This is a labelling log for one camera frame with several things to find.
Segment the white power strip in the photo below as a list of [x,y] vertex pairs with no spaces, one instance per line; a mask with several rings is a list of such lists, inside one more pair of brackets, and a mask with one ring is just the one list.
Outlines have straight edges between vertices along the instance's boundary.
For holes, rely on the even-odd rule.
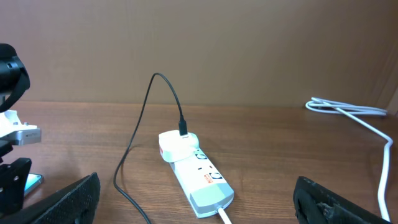
[[216,215],[233,201],[234,190],[201,149],[170,166],[197,218]]

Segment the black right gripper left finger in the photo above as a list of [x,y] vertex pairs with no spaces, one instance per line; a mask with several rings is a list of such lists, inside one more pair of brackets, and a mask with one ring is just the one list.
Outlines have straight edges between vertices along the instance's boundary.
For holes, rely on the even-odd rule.
[[100,200],[96,172],[1,219],[1,224],[92,224]]

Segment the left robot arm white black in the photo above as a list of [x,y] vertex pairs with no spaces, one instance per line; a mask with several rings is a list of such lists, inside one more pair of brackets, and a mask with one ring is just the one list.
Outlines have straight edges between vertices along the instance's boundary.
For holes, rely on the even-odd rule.
[[[30,79],[16,50],[9,44],[1,44],[1,96],[8,96],[1,103],[1,137],[15,131],[19,122],[10,108],[30,88]],[[23,208],[24,189],[32,161],[20,157],[11,164],[1,163],[1,216],[18,212]]]

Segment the blue Galaxy smartphone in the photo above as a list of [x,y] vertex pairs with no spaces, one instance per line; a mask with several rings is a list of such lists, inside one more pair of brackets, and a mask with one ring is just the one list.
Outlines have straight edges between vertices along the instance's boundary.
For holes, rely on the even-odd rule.
[[24,196],[28,196],[33,190],[35,190],[40,184],[44,182],[43,175],[30,173],[27,177]]

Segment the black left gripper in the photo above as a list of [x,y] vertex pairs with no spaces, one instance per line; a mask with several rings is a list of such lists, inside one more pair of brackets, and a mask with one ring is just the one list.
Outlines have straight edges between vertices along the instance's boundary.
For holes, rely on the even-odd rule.
[[25,157],[1,165],[1,218],[23,208],[24,189],[31,165],[32,161]]

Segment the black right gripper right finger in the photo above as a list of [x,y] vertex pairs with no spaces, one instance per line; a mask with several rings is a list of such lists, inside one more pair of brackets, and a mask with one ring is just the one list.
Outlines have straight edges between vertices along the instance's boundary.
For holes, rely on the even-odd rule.
[[293,202],[300,224],[391,224],[304,176],[297,179]]

